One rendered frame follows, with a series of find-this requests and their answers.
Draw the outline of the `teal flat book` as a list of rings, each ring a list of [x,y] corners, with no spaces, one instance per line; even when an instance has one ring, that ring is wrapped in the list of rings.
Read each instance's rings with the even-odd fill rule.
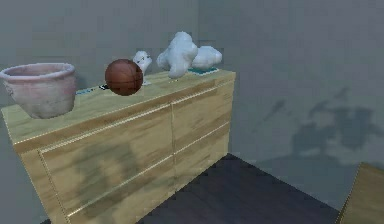
[[[189,68],[188,69],[188,72],[190,72],[192,74],[195,74],[197,76],[205,76],[205,75],[208,75],[208,74],[215,73],[217,71],[219,71],[219,69],[216,68],[216,67],[211,67],[211,68],[208,68],[208,69],[199,69],[199,68]]]

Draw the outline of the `large white lumpy sculpture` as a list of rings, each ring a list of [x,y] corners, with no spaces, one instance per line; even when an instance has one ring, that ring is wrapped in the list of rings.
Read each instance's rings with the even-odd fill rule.
[[[184,76],[189,68],[208,69],[215,67],[222,59],[223,55],[219,50],[207,45],[198,47],[188,33],[180,31],[158,55],[156,63],[168,72],[169,78],[178,79]]]

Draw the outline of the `light wooden chest of drawers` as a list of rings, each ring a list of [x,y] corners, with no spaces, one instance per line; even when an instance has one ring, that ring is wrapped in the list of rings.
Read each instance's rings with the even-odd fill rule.
[[[52,224],[136,224],[227,154],[235,78],[161,72],[132,96],[81,94],[56,118],[1,112]]]

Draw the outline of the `small white figurine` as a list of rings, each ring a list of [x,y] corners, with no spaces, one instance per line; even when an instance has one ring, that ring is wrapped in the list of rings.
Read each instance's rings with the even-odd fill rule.
[[[146,51],[137,51],[133,57],[133,61],[139,66],[144,75],[147,68],[152,63],[152,58]],[[146,79],[146,76],[143,76],[143,86],[150,85],[150,82]]]

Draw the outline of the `brown basketball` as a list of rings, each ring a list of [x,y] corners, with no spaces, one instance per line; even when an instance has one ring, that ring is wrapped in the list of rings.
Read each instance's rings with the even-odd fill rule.
[[[130,96],[142,87],[143,72],[132,60],[117,59],[107,66],[105,82],[113,93]]]

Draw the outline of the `pale pink clay pot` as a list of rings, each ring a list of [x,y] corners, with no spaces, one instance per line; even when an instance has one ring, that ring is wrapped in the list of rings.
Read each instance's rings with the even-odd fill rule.
[[[75,67],[69,63],[35,63],[0,71],[8,94],[31,118],[49,119],[74,108]]]

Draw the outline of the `light wooden furniture corner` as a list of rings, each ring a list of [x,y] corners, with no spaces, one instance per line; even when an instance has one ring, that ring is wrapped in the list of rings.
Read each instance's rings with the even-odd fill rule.
[[[384,170],[359,165],[335,224],[384,224]]]

